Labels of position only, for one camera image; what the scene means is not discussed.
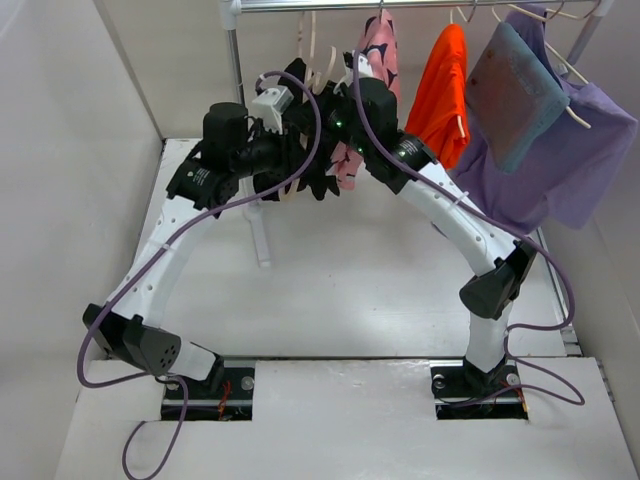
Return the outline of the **black trousers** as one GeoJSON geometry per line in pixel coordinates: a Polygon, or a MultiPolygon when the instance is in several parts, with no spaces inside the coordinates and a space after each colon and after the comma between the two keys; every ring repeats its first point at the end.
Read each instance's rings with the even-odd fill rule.
{"type": "MultiPolygon", "coordinates": [[[[283,114],[286,130],[286,155],[274,170],[254,177],[253,187],[257,192],[273,187],[296,171],[306,160],[314,142],[315,119],[312,108],[307,106],[306,95],[290,79],[281,77],[277,85],[287,87],[293,95],[292,103],[283,114]]],[[[323,130],[313,162],[298,178],[297,192],[309,188],[313,197],[318,201],[323,201],[327,193],[340,196],[336,177],[326,174],[330,166],[329,146],[328,133],[323,130]]]]}

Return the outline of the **pink plastic hanger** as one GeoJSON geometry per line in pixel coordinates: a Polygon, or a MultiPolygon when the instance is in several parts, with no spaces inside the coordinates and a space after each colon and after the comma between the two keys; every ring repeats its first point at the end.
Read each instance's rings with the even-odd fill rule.
{"type": "MultiPolygon", "coordinates": [[[[309,33],[309,52],[304,73],[304,84],[311,89],[313,93],[320,93],[330,80],[337,60],[337,48],[330,46],[330,58],[324,72],[314,68],[315,52],[317,40],[317,12],[311,11],[310,33],[309,33]]],[[[281,188],[278,191],[278,199],[280,201],[289,201],[297,193],[300,179],[295,179],[288,187],[281,188]]]]}

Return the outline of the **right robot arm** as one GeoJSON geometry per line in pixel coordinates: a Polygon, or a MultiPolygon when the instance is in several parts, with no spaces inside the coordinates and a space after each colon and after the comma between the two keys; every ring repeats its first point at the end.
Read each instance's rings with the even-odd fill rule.
{"type": "Polygon", "coordinates": [[[329,141],[354,148],[375,179],[422,212],[466,259],[473,275],[459,291],[470,313],[463,393],[493,393],[506,379],[509,314],[535,249],[485,222],[435,154],[399,128],[396,97],[383,81],[362,78],[357,87],[331,83],[318,103],[329,141]]]}

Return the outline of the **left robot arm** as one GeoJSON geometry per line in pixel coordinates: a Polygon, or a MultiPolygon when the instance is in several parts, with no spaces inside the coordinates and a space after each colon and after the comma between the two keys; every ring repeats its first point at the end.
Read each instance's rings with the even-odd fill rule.
{"type": "Polygon", "coordinates": [[[250,116],[238,103],[210,107],[202,138],[186,155],[166,188],[161,213],[140,255],[117,289],[101,305],[87,306],[87,333],[76,360],[82,386],[105,388],[85,373],[91,342],[136,368],[136,376],[191,385],[204,397],[223,387],[224,360],[218,353],[163,327],[164,311],[177,281],[201,237],[222,212],[242,204],[236,195],[242,179],[267,174],[278,183],[271,195],[303,175],[321,142],[322,116],[316,101],[275,112],[272,127],[264,115],[250,116]]]}

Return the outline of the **hanger under orange garment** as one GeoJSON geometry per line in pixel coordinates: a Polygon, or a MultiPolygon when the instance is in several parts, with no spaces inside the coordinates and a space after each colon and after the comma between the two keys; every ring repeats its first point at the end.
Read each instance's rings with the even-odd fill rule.
{"type": "MultiPolygon", "coordinates": [[[[471,12],[469,14],[465,14],[460,6],[451,8],[449,10],[449,24],[450,25],[455,24],[457,16],[459,16],[464,23],[470,23],[475,14],[475,9],[476,9],[476,6],[473,6],[471,12]]],[[[456,116],[456,122],[457,122],[457,127],[458,127],[461,138],[466,139],[467,134],[466,134],[465,127],[463,125],[463,118],[460,115],[456,116]]]]}

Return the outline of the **hanger under purple shirt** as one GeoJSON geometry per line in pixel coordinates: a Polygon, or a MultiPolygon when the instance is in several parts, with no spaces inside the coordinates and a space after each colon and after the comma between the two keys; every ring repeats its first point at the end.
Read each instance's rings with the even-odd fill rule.
{"type": "Polygon", "coordinates": [[[557,49],[552,47],[548,42],[545,42],[546,50],[554,56],[566,69],[566,74],[573,75],[577,80],[583,84],[588,84],[587,78],[579,72],[576,68],[576,64],[586,49],[588,43],[593,37],[597,27],[600,25],[602,19],[607,15],[613,1],[599,0],[593,1],[593,7],[588,13],[583,16],[576,16],[573,14],[563,13],[564,2],[554,9],[547,8],[543,19],[545,21],[551,21],[556,16],[562,16],[573,21],[580,22],[582,24],[581,30],[572,44],[569,53],[567,55],[561,54],[557,49]]]}

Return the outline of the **pink floral garment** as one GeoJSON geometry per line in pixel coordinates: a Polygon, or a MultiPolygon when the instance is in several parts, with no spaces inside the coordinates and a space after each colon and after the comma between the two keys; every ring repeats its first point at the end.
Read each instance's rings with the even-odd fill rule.
{"type": "MultiPolygon", "coordinates": [[[[398,129],[397,107],[400,92],[397,40],[394,19],[387,10],[370,17],[358,42],[360,93],[363,108],[373,132],[380,141],[392,138],[398,129]]],[[[346,78],[333,88],[328,128],[337,140],[331,152],[329,174],[337,187],[355,188],[355,177],[364,155],[375,152],[369,143],[355,105],[353,56],[345,54],[346,78]]]]}

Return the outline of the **orange garment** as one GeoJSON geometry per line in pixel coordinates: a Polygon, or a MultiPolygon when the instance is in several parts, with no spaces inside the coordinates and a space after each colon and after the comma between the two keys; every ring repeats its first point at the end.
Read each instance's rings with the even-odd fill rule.
{"type": "Polygon", "coordinates": [[[445,169],[453,169],[471,141],[465,102],[467,45],[458,24],[447,25],[434,43],[418,85],[405,131],[420,138],[445,169]],[[456,116],[463,118],[462,139],[456,116]]]}

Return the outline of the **blue denim garment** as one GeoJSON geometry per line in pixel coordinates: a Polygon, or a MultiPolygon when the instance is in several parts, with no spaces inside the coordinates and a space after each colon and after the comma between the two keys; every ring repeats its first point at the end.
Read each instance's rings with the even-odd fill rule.
{"type": "Polygon", "coordinates": [[[534,141],[569,106],[569,97],[511,24],[501,22],[466,85],[470,126],[494,165],[516,172],[534,141]]]}

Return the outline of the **purple shirt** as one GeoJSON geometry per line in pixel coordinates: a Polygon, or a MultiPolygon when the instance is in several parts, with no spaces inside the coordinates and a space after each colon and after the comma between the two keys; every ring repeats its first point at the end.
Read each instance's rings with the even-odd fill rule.
{"type": "Polygon", "coordinates": [[[501,22],[519,33],[569,97],[569,106],[512,174],[496,168],[486,143],[470,126],[467,107],[471,141],[450,171],[487,216],[526,233],[548,217],[582,228],[621,168],[638,128],[637,119],[596,84],[556,75],[545,48],[543,15],[543,8],[527,5],[501,22]]]}

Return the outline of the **white clothes rack frame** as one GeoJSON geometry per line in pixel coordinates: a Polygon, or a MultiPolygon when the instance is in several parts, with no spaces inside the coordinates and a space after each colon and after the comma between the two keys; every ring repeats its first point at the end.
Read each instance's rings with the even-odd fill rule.
{"type": "MultiPolygon", "coordinates": [[[[373,9],[378,7],[379,1],[220,1],[218,3],[221,26],[226,34],[226,46],[231,68],[232,92],[234,100],[242,105],[246,103],[243,85],[240,52],[237,39],[237,23],[240,15],[246,13],[272,12],[306,12],[373,9]]],[[[387,8],[419,8],[419,7],[466,7],[472,10],[479,7],[493,7],[496,1],[385,1],[387,8]]],[[[269,248],[263,211],[255,200],[243,208],[245,219],[249,222],[253,235],[253,243],[258,265],[262,268],[271,266],[271,251],[269,248]]]]}

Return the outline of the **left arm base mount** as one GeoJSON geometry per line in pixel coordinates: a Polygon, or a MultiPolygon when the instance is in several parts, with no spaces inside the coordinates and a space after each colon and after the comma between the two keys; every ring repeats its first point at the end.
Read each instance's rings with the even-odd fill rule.
{"type": "Polygon", "coordinates": [[[217,390],[213,393],[195,380],[186,379],[189,389],[186,421],[251,421],[256,361],[226,359],[217,390]]]}

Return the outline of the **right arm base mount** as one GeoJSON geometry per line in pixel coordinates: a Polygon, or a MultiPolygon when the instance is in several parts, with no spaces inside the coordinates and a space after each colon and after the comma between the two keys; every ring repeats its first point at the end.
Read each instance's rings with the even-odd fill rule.
{"type": "Polygon", "coordinates": [[[527,420],[520,377],[512,361],[489,373],[465,359],[430,364],[431,391],[438,420],[527,420]]]}

